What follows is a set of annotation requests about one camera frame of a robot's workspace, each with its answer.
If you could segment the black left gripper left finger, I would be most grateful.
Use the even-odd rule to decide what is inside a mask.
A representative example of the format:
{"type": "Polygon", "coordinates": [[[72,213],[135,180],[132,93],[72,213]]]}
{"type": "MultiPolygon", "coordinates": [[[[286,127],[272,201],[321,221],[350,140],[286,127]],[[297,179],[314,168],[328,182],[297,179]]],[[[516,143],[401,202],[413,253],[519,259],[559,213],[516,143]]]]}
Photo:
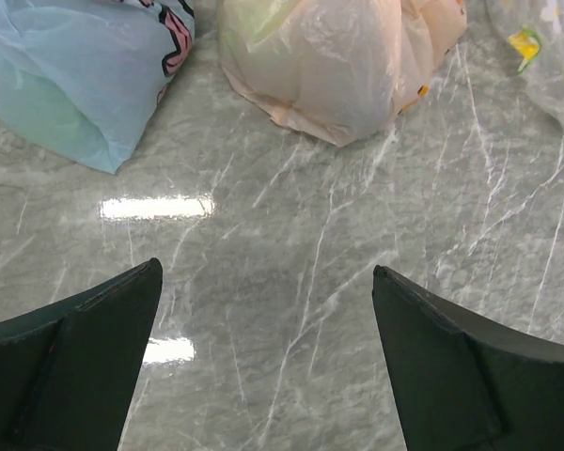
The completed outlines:
{"type": "Polygon", "coordinates": [[[0,450],[115,450],[163,285],[152,258],[0,322],[0,450]]]}

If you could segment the clear lemon-print plastic bag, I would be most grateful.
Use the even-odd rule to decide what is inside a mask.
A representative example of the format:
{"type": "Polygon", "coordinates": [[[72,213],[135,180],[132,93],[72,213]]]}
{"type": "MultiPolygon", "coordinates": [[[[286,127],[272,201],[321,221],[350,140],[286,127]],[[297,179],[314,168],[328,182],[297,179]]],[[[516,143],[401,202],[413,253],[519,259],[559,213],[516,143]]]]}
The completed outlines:
{"type": "Polygon", "coordinates": [[[517,53],[527,96],[564,132],[564,1],[487,1],[491,22],[517,53]]]}

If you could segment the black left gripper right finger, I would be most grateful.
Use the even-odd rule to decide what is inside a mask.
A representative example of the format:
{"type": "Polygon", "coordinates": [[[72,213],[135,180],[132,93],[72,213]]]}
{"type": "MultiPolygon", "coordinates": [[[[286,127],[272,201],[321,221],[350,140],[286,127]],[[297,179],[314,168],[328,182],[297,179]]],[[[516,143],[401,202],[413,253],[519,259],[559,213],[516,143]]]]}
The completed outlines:
{"type": "Polygon", "coordinates": [[[564,450],[564,345],[445,300],[388,267],[372,301],[410,450],[564,450]]]}

